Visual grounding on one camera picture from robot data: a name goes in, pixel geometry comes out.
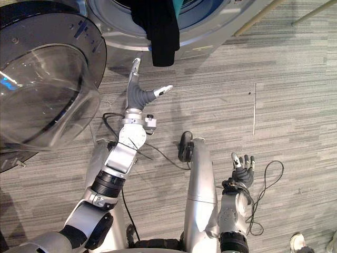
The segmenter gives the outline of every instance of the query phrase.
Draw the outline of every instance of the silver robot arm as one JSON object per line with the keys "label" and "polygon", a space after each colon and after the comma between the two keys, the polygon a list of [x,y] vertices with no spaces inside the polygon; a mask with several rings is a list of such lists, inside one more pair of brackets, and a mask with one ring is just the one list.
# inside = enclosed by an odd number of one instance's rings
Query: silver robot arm
{"label": "silver robot arm", "polygon": [[222,182],[221,209],[219,212],[221,252],[248,253],[246,223],[247,208],[251,204],[248,187],[253,183],[255,159],[245,155],[245,162],[232,153],[232,177]]}
{"label": "silver robot arm", "polygon": [[113,224],[110,214],[118,201],[118,195],[130,174],[138,149],[153,134],[156,119],[143,116],[144,107],[172,88],[165,86],[153,91],[143,91],[138,83],[141,59],[133,61],[127,87],[127,106],[123,128],[118,143],[112,148],[102,170],[93,184],[85,190],[60,232],[47,232],[7,253],[78,253],[96,249]]}

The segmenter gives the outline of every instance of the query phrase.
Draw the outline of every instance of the screw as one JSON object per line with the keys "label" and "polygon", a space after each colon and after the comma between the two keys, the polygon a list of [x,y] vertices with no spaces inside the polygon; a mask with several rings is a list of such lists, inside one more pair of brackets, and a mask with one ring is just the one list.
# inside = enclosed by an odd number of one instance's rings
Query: screw
{"label": "screw", "polygon": [[19,43],[19,39],[18,39],[18,38],[12,38],[12,42],[13,42],[14,44],[17,44],[17,43]]}

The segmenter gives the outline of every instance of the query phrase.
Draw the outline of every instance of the white shoe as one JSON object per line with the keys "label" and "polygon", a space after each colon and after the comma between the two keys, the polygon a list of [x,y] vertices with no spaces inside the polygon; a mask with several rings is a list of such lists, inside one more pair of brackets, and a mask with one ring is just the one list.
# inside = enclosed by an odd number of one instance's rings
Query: white shoe
{"label": "white shoe", "polygon": [[291,253],[297,253],[300,249],[306,246],[304,236],[301,233],[296,233],[290,238]]}
{"label": "white shoe", "polygon": [[337,231],[335,232],[332,240],[329,242],[326,247],[326,253],[337,253]]}

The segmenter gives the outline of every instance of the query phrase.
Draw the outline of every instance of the cable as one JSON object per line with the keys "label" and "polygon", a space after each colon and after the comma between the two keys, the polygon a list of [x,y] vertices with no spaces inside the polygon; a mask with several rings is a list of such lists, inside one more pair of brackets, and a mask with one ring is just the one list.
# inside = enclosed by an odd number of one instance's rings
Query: cable
{"label": "cable", "polygon": [[[267,180],[266,180],[266,177],[267,177],[267,169],[268,169],[269,165],[271,165],[271,164],[274,163],[274,162],[278,162],[278,163],[281,164],[281,166],[282,166],[282,171],[281,171],[280,176],[279,176],[279,177],[278,177],[272,184],[270,184],[269,186],[267,186]],[[251,235],[253,235],[253,236],[260,236],[260,235],[263,234],[264,228],[263,228],[263,226],[262,226],[260,223],[254,221],[254,216],[255,216],[255,213],[256,213],[256,211],[257,211],[257,207],[259,206],[260,200],[263,198],[263,196],[264,196],[266,190],[269,189],[270,187],[272,187],[274,184],[276,184],[276,183],[282,178],[283,172],[284,172],[284,165],[283,165],[283,163],[282,163],[281,161],[278,161],[278,160],[271,161],[271,162],[268,163],[268,165],[265,167],[265,169],[264,169],[263,190],[259,193],[258,198],[257,198],[256,201],[254,201],[254,200],[251,198],[251,200],[252,200],[252,214],[248,217],[248,219],[246,219],[246,222],[249,223],[249,228],[248,228],[247,235],[248,235],[249,233],[251,233]],[[254,224],[257,224],[257,225],[260,226],[261,232],[259,232],[259,233],[253,233],[253,232],[252,232],[252,227],[253,227]]]}
{"label": "cable", "polygon": [[125,201],[125,197],[124,197],[124,191],[123,191],[123,188],[122,188],[122,198],[123,198],[123,202],[124,202],[124,206],[125,206],[125,209],[126,209],[126,211],[127,211],[127,214],[128,214],[128,216],[129,216],[129,218],[130,218],[130,220],[131,220],[131,223],[132,223],[134,229],[135,229],[135,233],[136,233],[136,235],[137,235],[137,239],[138,239],[138,241],[140,241],[141,239],[139,238],[139,234],[138,234],[136,225],[135,225],[135,223],[133,222],[133,219],[132,219],[132,217],[131,217],[131,214],[130,214],[130,212],[129,212],[128,208],[127,208],[127,205],[126,205],[126,201]]}
{"label": "cable", "polygon": [[[117,142],[120,143],[120,144],[122,144],[122,145],[124,145],[124,146],[127,146],[127,147],[130,148],[130,149],[136,150],[137,153],[143,155],[144,157],[146,157],[146,158],[148,158],[148,159],[150,159],[150,160],[153,160],[152,158],[148,157],[147,155],[141,153],[138,149],[134,149],[134,148],[129,147],[128,145],[125,145],[125,144],[123,144],[123,143],[121,143],[121,142],[118,141],[118,135],[117,135],[117,133],[116,133],[115,130],[109,125],[109,123],[108,123],[108,121],[107,121],[108,118],[115,117],[115,116],[123,116],[123,115],[120,114],[120,113],[107,112],[107,113],[104,113],[104,114],[102,115],[102,119],[103,119],[103,122],[104,122],[105,126],[106,126],[106,127],[113,133],[113,135],[116,137]],[[133,144],[133,146],[135,146],[135,147],[137,148],[137,146],[134,144],[134,142],[133,142],[131,139],[130,139],[130,141],[131,141],[131,143]],[[151,148],[155,149],[156,151],[158,151],[158,152],[159,152],[159,153],[160,153],[160,154],[161,154],[167,161],[169,161],[171,164],[173,164],[174,166],[178,167],[179,169],[182,169],[182,170],[190,170],[190,169],[191,169],[189,163],[187,163],[188,169],[187,169],[187,168],[184,168],[184,167],[180,167],[180,166],[178,166],[177,164],[175,164],[171,159],[169,159],[169,158],[168,158],[162,151],[160,151],[160,150],[159,150],[158,148],[156,148],[155,146],[153,146],[153,145],[151,145],[151,144],[148,144],[148,143],[145,143],[145,145],[148,145],[149,147],[151,147]],[[133,219],[132,219],[132,216],[131,216],[131,214],[130,214],[128,208],[127,208],[127,205],[126,205],[126,201],[125,201],[125,198],[124,198],[124,191],[123,191],[123,188],[122,188],[122,198],[123,198],[123,202],[124,202],[125,209],[126,209],[127,214],[128,214],[128,216],[129,216],[129,218],[130,218],[130,221],[131,221],[131,223],[132,223],[132,226],[133,226],[134,229],[135,229],[135,233],[136,233],[136,235],[137,235],[137,239],[138,239],[138,241],[140,241],[140,237],[139,237],[139,234],[138,234],[136,225],[135,225],[135,223],[134,223],[134,221],[133,221]]]}
{"label": "cable", "polygon": [[156,151],[158,151],[167,161],[169,161],[171,164],[173,164],[174,166],[176,166],[177,168],[179,169],[182,169],[182,170],[190,170],[190,166],[189,164],[187,164],[188,166],[188,169],[187,168],[184,168],[184,167],[180,167],[179,165],[175,164],[170,158],[168,158],[162,151],[160,151],[158,148],[156,148],[155,146],[151,145],[151,144],[148,144],[148,143],[144,143],[144,145],[147,145],[153,149],[155,149]]}

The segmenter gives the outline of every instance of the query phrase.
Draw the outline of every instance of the foot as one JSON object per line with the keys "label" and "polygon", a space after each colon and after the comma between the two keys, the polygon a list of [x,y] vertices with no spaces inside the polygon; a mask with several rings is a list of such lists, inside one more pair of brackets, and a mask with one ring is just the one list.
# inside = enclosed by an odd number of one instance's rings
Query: foot
{"label": "foot", "polygon": [[296,233],[290,238],[291,253],[297,253],[300,249],[306,246],[304,237],[301,233]]}
{"label": "foot", "polygon": [[326,247],[326,253],[333,253],[337,252],[337,231],[335,232],[332,240],[329,242],[328,246]]}

